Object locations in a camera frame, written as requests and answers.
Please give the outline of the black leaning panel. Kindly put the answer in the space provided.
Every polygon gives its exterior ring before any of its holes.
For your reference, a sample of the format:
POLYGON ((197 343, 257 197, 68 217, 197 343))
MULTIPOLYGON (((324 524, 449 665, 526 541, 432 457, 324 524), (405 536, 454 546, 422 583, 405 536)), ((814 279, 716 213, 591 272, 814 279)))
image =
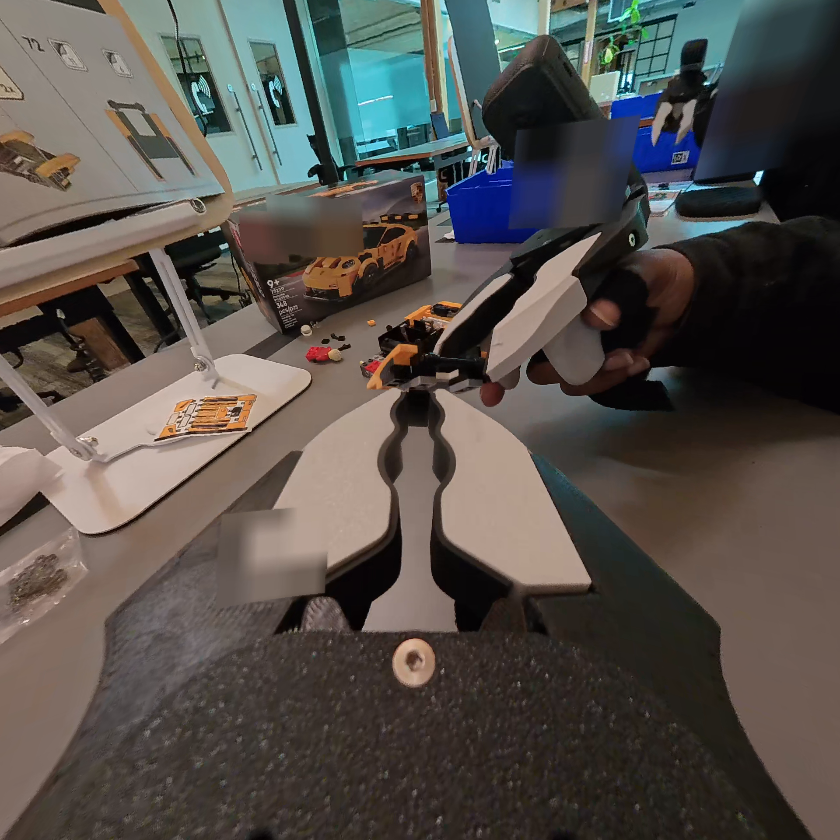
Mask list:
POLYGON ((487 1, 447 1, 451 37, 448 57, 463 131, 472 142, 489 138, 482 118, 484 98, 501 73, 487 1))

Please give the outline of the lego set box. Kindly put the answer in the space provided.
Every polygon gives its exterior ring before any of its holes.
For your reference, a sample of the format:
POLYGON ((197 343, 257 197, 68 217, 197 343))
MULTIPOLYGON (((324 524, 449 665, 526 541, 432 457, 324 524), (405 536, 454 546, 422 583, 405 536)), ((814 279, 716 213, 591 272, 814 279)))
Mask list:
POLYGON ((427 221, 424 178, 386 171, 270 194, 223 231, 266 320, 292 334, 429 277, 427 221))

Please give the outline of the person's right hand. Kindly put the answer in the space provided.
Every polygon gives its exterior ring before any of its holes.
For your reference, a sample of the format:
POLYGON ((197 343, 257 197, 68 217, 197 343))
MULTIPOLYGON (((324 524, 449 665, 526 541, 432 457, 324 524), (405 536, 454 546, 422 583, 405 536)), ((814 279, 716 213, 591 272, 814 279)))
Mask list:
POLYGON ((579 385, 567 382, 550 362, 534 356, 527 368, 527 377, 531 382, 559 385, 569 396, 593 396, 649 369, 650 361, 666 345, 693 297, 693 269, 686 257, 669 248, 655 248, 631 255, 623 261, 623 268, 644 282, 646 304, 654 311, 654 319, 644 338, 629 349, 606 353, 599 371, 579 385))

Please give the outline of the lego instruction booklet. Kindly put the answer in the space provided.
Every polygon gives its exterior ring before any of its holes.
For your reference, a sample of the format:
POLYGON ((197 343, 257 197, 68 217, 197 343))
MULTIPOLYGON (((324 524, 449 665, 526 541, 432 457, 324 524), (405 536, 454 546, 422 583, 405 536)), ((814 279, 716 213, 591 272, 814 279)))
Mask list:
POLYGON ((223 192, 120 21, 41 1, 1 18, 3 247, 223 192))

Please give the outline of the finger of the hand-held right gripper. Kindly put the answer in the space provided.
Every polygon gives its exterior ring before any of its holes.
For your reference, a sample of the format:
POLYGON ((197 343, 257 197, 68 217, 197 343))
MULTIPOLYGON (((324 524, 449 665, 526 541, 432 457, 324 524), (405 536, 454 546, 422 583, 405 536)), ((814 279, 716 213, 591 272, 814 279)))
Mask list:
POLYGON ((526 290, 512 272, 492 278, 463 305, 434 347, 434 368, 487 368, 495 327, 526 290))
POLYGON ((572 385, 588 382, 602 368, 601 333, 582 320, 588 300, 573 273, 601 236, 596 233, 546 261, 531 287, 496 325, 486 370, 493 382, 502 382, 539 351, 572 385))

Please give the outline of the blue plastic bin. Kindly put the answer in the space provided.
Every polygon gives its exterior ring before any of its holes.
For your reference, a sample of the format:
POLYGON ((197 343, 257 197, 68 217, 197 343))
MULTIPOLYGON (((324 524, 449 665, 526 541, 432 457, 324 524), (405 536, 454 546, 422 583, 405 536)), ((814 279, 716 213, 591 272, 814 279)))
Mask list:
POLYGON ((536 227, 509 226, 513 163, 493 173, 480 170, 447 189, 454 240, 462 245, 520 244, 536 227))

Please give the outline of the black slanted pole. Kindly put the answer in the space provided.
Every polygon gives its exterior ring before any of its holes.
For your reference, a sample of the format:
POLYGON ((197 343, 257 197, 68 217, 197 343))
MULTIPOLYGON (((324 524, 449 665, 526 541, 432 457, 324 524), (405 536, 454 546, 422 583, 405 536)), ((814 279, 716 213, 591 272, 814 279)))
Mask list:
POLYGON ((326 125, 323 119, 319 94, 312 71, 312 64, 309 58, 306 39, 303 33, 301 18, 298 11, 298 3, 296 1, 283 1, 282 4, 287 17, 291 42, 297 58, 297 66, 301 75, 301 82, 307 100, 313 132, 318 139, 319 148, 323 153, 326 153, 325 157, 327 157, 327 160, 325 161, 325 163, 328 164, 329 154, 332 153, 329 147, 329 139, 327 135, 326 125))

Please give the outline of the black desk chair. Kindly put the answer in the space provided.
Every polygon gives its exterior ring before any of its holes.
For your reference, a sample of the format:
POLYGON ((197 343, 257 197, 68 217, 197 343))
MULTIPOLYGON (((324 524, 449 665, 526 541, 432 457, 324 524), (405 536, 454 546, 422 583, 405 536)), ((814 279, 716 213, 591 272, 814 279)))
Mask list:
POLYGON ((327 157, 319 148, 319 142, 315 134, 308 134, 308 142, 311 151, 315 154, 317 162, 308 170, 308 178, 317 178, 321 186, 336 185, 347 180, 347 167, 338 165, 331 154, 329 163, 325 163, 327 157))

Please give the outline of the lego car chassis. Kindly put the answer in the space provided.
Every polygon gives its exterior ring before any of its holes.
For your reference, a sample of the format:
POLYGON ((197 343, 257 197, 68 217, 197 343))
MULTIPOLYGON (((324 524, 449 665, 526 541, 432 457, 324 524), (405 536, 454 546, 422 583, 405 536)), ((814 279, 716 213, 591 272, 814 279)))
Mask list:
POLYGON ((370 380, 386 356, 399 344, 416 345, 423 353, 434 351, 440 336, 462 306, 457 302, 439 301, 413 311, 395 326, 387 325, 377 339, 378 354, 360 362, 363 377, 370 380))

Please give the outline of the grey office desk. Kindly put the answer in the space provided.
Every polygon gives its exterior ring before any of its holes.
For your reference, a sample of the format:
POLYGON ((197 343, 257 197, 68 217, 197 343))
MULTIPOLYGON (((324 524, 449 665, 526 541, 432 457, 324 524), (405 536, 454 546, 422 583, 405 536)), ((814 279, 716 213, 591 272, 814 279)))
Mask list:
POLYGON ((439 172, 469 160, 472 148, 463 133, 391 150, 358 160, 351 165, 355 172, 409 172, 418 166, 420 172, 439 172))

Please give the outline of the black round cushion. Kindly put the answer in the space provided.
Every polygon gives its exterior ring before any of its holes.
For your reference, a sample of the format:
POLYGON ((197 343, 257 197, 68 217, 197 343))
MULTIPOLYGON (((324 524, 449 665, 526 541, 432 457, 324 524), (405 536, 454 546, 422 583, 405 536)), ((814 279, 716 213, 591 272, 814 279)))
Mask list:
POLYGON ((686 190, 675 199, 675 212, 693 221, 738 219, 755 215, 763 195, 756 185, 725 185, 686 190))

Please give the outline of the clear plastic parts bag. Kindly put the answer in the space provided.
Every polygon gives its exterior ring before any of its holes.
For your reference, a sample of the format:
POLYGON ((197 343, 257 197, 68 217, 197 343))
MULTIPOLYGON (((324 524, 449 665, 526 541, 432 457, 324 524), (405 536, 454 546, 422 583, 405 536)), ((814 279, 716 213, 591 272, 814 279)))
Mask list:
POLYGON ((3 570, 1 644, 57 606, 87 574, 75 528, 3 570))

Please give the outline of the orange black lego subassembly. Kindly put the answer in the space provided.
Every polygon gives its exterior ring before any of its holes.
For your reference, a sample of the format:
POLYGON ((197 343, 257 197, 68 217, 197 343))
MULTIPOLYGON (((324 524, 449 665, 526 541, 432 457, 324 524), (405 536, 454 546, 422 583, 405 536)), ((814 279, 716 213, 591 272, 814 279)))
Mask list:
POLYGON ((397 389, 404 392, 406 383, 416 377, 435 381, 436 390, 468 392, 490 381, 487 360, 479 356, 454 358, 437 353, 423 353, 416 345, 399 344, 368 381, 368 391, 397 389))

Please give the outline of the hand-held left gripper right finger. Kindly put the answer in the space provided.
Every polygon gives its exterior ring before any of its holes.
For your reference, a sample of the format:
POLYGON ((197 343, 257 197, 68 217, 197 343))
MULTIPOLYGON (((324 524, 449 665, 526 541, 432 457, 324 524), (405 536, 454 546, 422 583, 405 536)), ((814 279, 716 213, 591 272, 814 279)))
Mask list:
POLYGON ((455 603, 457 627, 492 606, 582 595, 592 578, 528 448, 496 420, 447 392, 429 403, 434 441, 430 561, 455 603))

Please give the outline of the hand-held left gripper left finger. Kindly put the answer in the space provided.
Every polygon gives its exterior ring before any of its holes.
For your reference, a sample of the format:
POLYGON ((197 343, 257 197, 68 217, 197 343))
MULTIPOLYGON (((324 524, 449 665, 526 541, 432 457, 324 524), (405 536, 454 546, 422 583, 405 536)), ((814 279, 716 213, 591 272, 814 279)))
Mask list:
POLYGON ((403 467, 401 399, 383 391, 326 427, 302 450, 274 506, 300 515, 304 547, 326 550, 323 593, 350 624, 366 623, 402 569, 394 486, 403 467))

